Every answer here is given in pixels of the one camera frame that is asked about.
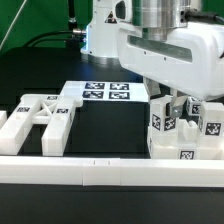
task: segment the green backdrop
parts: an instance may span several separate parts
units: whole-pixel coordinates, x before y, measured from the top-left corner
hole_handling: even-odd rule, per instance
[[[22,2],[23,0],[0,0],[0,41]],[[92,0],[75,0],[75,7],[80,28],[85,27],[91,20]],[[224,16],[223,0],[204,0],[203,8]],[[41,33],[66,30],[67,22],[67,0],[28,0],[0,54],[10,48],[22,46]]]

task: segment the qr-like marker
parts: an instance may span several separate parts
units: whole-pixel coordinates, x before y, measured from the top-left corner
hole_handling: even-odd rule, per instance
[[[180,152],[180,159],[193,160],[194,155],[195,155],[194,151],[181,151]]]
[[[18,108],[17,112],[27,113],[27,112],[29,112],[29,110],[30,110],[30,107],[20,107],[20,108]]]
[[[221,132],[221,123],[207,123],[205,135],[219,136]]]
[[[193,102],[195,102],[195,101],[197,101],[197,102],[202,102],[202,100],[199,100],[199,99],[197,99],[197,98],[195,98],[195,97],[191,97],[191,100],[192,100]]]
[[[57,109],[57,114],[67,114],[68,111],[68,109]]]
[[[130,93],[129,92],[110,92],[109,99],[130,100]]]
[[[48,96],[47,100],[57,100],[58,97],[57,96]]]
[[[129,84],[111,83],[111,90],[129,90]]]
[[[90,82],[86,83],[85,89],[104,89],[105,83],[99,83],[99,82]]]
[[[161,119],[154,114],[152,116],[152,126],[159,131],[161,129]]]
[[[164,131],[170,131],[176,128],[176,119],[168,117],[165,119]]]
[[[192,114],[200,114],[201,105],[193,104]]]
[[[84,91],[83,98],[86,99],[103,99],[103,92],[102,91]]]

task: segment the black table surface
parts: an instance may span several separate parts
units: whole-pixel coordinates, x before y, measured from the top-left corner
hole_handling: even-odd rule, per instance
[[[12,112],[24,94],[60,94],[66,81],[142,82],[120,65],[80,59],[78,51],[16,48],[0,59],[0,109]],[[84,101],[64,156],[148,158],[147,103]],[[19,155],[41,155],[45,126],[35,125]]]
[[[59,94],[67,80],[142,82],[119,66],[80,60],[65,49],[15,48],[0,58],[0,110],[23,94]],[[85,102],[65,156],[149,158],[147,103]],[[34,126],[20,156],[41,155],[43,126]],[[222,188],[84,187],[0,184],[0,223],[220,224]]]

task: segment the rectangular block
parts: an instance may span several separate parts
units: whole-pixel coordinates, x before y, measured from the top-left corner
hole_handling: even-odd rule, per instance
[[[75,98],[60,97],[58,105],[41,139],[44,156],[63,156],[75,116]]]
[[[0,129],[0,154],[17,155],[32,128],[32,116],[40,110],[38,96],[25,95]]]

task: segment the metal cylinder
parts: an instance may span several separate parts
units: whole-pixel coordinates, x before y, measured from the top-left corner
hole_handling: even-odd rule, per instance
[[[166,41],[167,29],[184,27],[190,0],[133,0],[133,25],[144,28],[143,37]]]

